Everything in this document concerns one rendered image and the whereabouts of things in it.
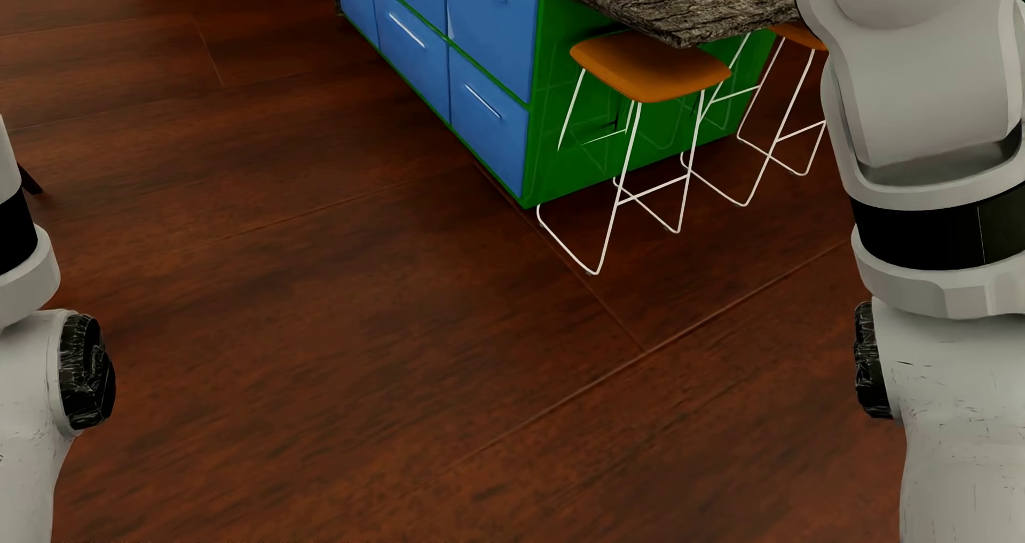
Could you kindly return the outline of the green kitchen island blue drawers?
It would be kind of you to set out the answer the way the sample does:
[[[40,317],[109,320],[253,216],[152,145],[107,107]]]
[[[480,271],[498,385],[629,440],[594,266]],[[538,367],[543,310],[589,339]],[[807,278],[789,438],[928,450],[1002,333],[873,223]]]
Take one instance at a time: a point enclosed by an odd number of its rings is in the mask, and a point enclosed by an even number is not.
[[[570,50],[627,26],[577,0],[338,1],[521,207],[620,174],[632,102]]]

